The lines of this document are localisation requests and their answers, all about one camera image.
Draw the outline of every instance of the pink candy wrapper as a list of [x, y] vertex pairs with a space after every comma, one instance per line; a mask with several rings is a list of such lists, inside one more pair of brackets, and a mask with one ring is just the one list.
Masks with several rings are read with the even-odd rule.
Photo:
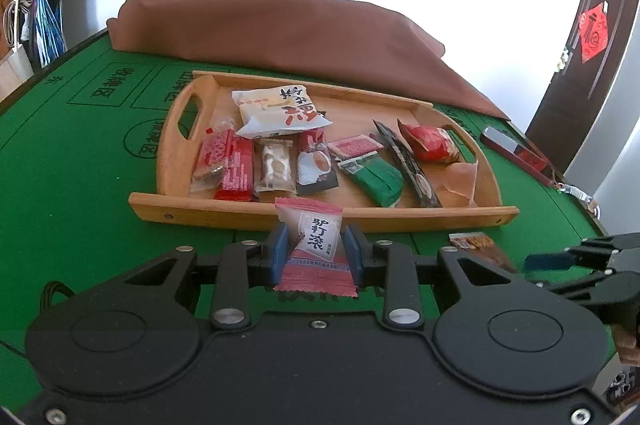
[[366, 134], [359, 134], [357, 136], [348, 136], [341, 140], [329, 142], [327, 147], [331, 154], [339, 160], [349, 160], [375, 150], [380, 150], [384, 146]]
[[278, 219], [294, 249], [275, 291], [312, 291], [356, 297], [340, 240], [342, 208], [304, 198], [276, 198]]

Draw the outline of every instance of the green felt table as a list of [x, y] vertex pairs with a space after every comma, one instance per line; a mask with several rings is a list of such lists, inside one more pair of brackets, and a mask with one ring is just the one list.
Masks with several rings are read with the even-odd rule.
[[[38, 313], [40, 291], [49, 280], [61, 280], [78, 292], [178, 245], [219, 253], [235, 240], [262, 239], [262, 232], [147, 223], [134, 214], [127, 196], [156, 191], [158, 130], [191, 70], [291, 77], [118, 52], [108, 36], [53, 67], [34, 78], [31, 89], [23, 87], [5, 101], [0, 118], [0, 340], [18, 350], [24, 350], [25, 330]], [[504, 121], [436, 107], [476, 140], [489, 124], [517, 137]], [[508, 225], [485, 232], [517, 266], [532, 251], [558, 250], [597, 235], [570, 196], [542, 186], [480, 146], [494, 169], [503, 203], [520, 209]], [[401, 241], [424, 255], [434, 255], [448, 243], [446, 231], [369, 238]], [[583, 274], [574, 268], [538, 277], [563, 280]], [[211, 290], [203, 290], [197, 315], [207, 314]], [[252, 312], [258, 316], [268, 309], [380, 311], [383, 291], [366, 289], [351, 299], [256, 287], [251, 296]], [[429, 287], [422, 288], [422, 296], [426, 315], [436, 317]], [[0, 347], [0, 403], [16, 410], [38, 391], [28, 361]]]

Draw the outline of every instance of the white string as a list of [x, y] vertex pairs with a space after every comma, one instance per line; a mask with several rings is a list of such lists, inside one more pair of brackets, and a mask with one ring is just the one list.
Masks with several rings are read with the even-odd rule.
[[[593, 201], [593, 196], [588, 195], [586, 192], [581, 191], [578, 187], [574, 185], [567, 185], [566, 183], [558, 183], [556, 187], [558, 192], [563, 192], [566, 194], [571, 194], [572, 196], [578, 198], [580, 201], [583, 201], [587, 204], [587, 206]], [[596, 219], [600, 218], [600, 206], [596, 203], [593, 208], [590, 208], [590, 212], [593, 212]]]

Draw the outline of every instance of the brown snack package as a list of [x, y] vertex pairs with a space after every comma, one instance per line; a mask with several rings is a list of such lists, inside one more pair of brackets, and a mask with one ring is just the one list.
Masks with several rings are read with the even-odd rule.
[[450, 233], [449, 241], [457, 249], [489, 261], [509, 273], [517, 273], [509, 256], [484, 231]]
[[618, 324], [611, 325], [611, 337], [616, 344], [616, 351], [620, 357], [620, 362], [624, 365], [640, 367], [640, 347], [638, 339]]

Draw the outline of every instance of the tray handle hole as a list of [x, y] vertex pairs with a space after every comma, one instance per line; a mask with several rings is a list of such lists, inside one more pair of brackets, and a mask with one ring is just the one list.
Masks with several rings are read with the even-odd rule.
[[460, 138], [456, 134], [451, 124], [445, 124], [442, 126], [442, 128], [449, 133], [450, 137], [452, 137], [453, 139], [453, 142], [460, 149], [460, 154], [462, 155], [463, 161], [466, 161], [467, 163], [475, 163], [476, 161], [478, 161], [478, 158], [473, 154], [471, 149], [469, 149], [466, 146], [465, 142], [462, 141], [462, 138]]
[[187, 140], [190, 140], [194, 136], [194, 130], [200, 117], [201, 106], [202, 101], [200, 97], [192, 94], [191, 97], [189, 97], [187, 105], [182, 110], [180, 120], [178, 121], [178, 128], [180, 129], [180, 134]]

